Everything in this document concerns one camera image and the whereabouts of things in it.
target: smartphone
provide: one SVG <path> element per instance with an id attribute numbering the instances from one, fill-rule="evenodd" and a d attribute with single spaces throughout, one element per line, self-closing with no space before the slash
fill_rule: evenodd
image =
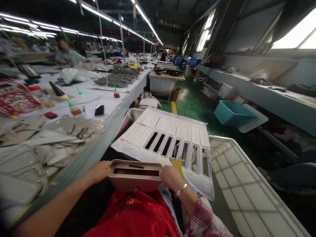
<path id="1" fill-rule="evenodd" d="M 104 115 L 104 105 L 97 105 L 95 107 L 94 116 L 99 117 Z"/>

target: bracelet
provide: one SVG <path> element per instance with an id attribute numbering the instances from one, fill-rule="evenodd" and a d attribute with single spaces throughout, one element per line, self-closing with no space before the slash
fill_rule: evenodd
<path id="1" fill-rule="evenodd" d="M 188 183 L 186 183 L 185 185 L 183 185 L 183 187 L 174 194 L 174 197 L 177 198 L 181 195 L 181 193 L 183 192 L 183 190 L 188 186 Z"/>

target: cardboard box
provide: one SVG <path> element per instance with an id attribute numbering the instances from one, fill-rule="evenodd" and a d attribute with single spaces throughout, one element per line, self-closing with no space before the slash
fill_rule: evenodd
<path id="1" fill-rule="evenodd" d="M 172 92 L 171 92 L 171 96 L 170 96 L 170 100 L 177 102 L 178 97 L 180 95 L 181 92 L 181 88 L 179 87 L 173 87 Z"/>

